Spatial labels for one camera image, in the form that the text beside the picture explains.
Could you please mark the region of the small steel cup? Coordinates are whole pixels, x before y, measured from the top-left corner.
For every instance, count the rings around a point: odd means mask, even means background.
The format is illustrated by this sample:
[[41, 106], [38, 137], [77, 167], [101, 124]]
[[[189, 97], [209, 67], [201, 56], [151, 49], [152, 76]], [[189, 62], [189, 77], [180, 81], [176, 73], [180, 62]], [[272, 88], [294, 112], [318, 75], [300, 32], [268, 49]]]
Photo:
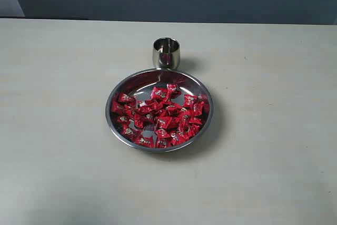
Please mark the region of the small steel cup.
[[175, 70], [180, 64], [180, 44], [170, 37], [158, 38], [153, 43], [152, 61], [155, 68]]

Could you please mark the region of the round steel plate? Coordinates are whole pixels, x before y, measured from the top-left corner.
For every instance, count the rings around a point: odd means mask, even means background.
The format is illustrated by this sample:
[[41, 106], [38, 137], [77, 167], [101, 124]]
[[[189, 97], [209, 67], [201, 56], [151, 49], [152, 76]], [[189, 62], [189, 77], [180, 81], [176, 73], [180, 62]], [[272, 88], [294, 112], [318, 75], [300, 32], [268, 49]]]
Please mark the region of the round steel plate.
[[[168, 100], [151, 100], [153, 87], [166, 88], [167, 84], [176, 84], [181, 94]], [[136, 104], [118, 102], [120, 93], [133, 96]], [[185, 108], [184, 95], [190, 94], [204, 101], [203, 114], [195, 117], [193, 108]], [[124, 115], [111, 112], [112, 101], [124, 106]], [[179, 150], [195, 142], [208, 128], [213, 116], [214, 106], [207, 88], [196, 78], [179, 71], [166, 69], [149, 69], [134, 73], [113, 88], [105, 107], [105, 116], [111, 132], [124, 144], [147, 152], [164, 153]], [[172, 122], [167, 133], [171, 138], [158, 139], [155, 131], [156, 117], [171, 116]], [[146, 148], [134, 143], [135, 138], [128, 139], [121, 135], [123, 125], [138, 131], [143, 137], [153, 137], [155, 148]]]

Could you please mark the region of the red wrapped candy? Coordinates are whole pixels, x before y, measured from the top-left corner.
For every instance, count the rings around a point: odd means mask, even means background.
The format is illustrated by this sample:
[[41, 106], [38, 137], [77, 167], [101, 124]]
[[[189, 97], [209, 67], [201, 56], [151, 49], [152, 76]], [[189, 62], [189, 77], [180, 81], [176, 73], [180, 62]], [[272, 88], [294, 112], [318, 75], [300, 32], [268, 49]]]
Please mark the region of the red wrapped candy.
[[124, 106], [113, 100], [111, 104], [111, 112], [117, 115], [124, 115]]
[[133, 96], [129, 96], [125, 93], [120, 93], [118, 96], [118, 102], [124, 104], [136, 104], [136, 99]]
[[168, 129], [171, 122], [172, 122], [171, 116], [158, 116], [156, 117], [156, 128], [157, 129]]
[[153, 137], [143, 137], [142, 135], [139, 135], [134, 143], [139, 146], [144, 146], [146, 148], [155, 148], [155, 144], [153, 141]]
[[185, 94], [184, 95], [184, 104], [185, 108], [193, 108], [194, 104], [198, 101], [198, 97], [195, 95]]
[[128, 125], [123, 125], [121, 135], [124, 136], [125, 138], [128, 138], [128, 139], [131, 140], [131, 139], [137, 137], [138, 131], [129, 127]]
[[200, 116], [203, 114], [204, 101], [197, 102], [193, 105], [194, 116]]
[[158, 129], [155, 131], [155, 134], [158, 139], [166, 139], [166, 138], [171, 138], [171, 135], [167, 133], [165, 129]]
[[168, 100], [175, 99], [181, 94], [181, 91], [179, 90], [179, 87], [176, 84], [167, 84], [166, 88], [167, 88], [166, 98]]
[[165, 100], [167, 96], [167, 88], [153, 87], [151, 91], [151, 100]]

